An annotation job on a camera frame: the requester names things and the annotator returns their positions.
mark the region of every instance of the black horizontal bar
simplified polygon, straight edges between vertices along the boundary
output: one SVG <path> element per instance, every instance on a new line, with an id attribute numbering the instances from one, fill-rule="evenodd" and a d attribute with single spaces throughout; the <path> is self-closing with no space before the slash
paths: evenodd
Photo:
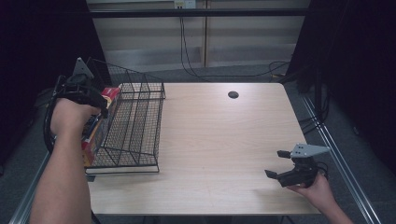
<path id="1" fill-rule="evenodd" d="M 329 9 L 307 8 L 250 8 L 250 9 L 144 9 L 144 10 L 91 10 L 90 12 L 38 12 L 38 15 L 82 16 L 91 18 L 150 18 L 150 17 L 262 17 L 323 15 Z"/>

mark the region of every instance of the wire mesh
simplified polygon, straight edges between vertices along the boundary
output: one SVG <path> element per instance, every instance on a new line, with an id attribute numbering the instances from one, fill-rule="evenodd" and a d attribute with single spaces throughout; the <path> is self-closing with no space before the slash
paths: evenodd
<path id="1" fill-rule="evenodd" d="M 165 91 L 156 77 L 90 59 L 88 67 L 101 83 L 120 88 L 115 113 L 101 126 L 106 134 L 87 169 L 158 167 L 161 114 Z"/>

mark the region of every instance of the gray floor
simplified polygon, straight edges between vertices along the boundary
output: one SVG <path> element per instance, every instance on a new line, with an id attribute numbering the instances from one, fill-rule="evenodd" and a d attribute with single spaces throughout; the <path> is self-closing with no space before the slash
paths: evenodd
<path id="1" fill-rule="evenodd" d="M 216 68 L 194 69 L 199 76 L 206 76 L 212 82 L 268 82 L 269 74 L 253 76 L 264 73 L 268 65 L 229 66 Z M 275 71 L 276 74 L 284 73 L 286 66 Z M 202 82 L 201 78 L 187 74 L 184 70 L 159 71 L 148 73 L 160 77 L 164 82 Z M 302 95 L 296 90 L 294 82 L 285 85 L 294 112 L 298 119 L 309 117 L 304 106 Z M 307 94 L 313 96 L 313 90 Z M 33 180 L 35 171 L 44 158 L 46 148 L 42 136 L 43 117 L 46 108 L 42 105 L 45 97 L 38 98 L 35 120 L 27 130 L 18 148 L 9 158 L 5 175 L 0 177 L 0 223 L 8 223 L 11 219 L 21 197 Z M 329 117 L 325 121 L 336 144 L 340 147 L 350 169 L 353 171 L 361 188 L 367 194 L 382 223 L 394 223 L 396 211 L 396 177 L 375 157 L 370 145 L 353 130 L 353 123 L 349 120 L 335 101 L 331 101 Z M 323 141 L 318 132 L 313 131 L 305 136 L 306 142 L 312 145 L 323 146 Z M 365 223 L 359 207 L 349 193 L 343 177 L 338 172 L 330 155 L 317 157 L 318 161 L 325 161 L 330 167 L 330 181 L 336 200 L 355 223 Z M 115 217 L 99 216 L 103 223 L 143 223 L 143 217 Z M 326 223 L 322 215 L 291 216 L 295 223 Z M 146 217 L 145 223 L 152 223 L 153 217 Z M 232 223 L 278 223 L 279 217 L 233 217 Z M 211 219 L 202 217 L 161 217 L 162 223 L 212 223 Z"/>

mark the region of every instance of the wooden tabletop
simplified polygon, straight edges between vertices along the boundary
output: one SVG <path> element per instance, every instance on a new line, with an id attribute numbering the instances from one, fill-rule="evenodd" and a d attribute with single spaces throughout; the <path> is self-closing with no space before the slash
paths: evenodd
<path id="1" fill-rule="evenodd" d="M 291 170 L 276 152 L 305 142 L 282 85 L 165 83 L 165 92 L 161 171 L 97 176 L 89 184 L 95 214 L 318 213 L 264 172 Z"/>

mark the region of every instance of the black wire basket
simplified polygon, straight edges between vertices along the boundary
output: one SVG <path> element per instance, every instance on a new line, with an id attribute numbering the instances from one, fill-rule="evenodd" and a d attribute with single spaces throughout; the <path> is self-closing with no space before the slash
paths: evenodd
<path id="1" fill-rule="evenodd" d="M 103 119 L 97 132 L 104 136 L 95 144 L 94 160 L 87 175 L 159 172 L 161 117 L 165 90 L 163 81 L 95 59 L 87 66 L 96 81 L 119 87 L 115 110 Z"/>

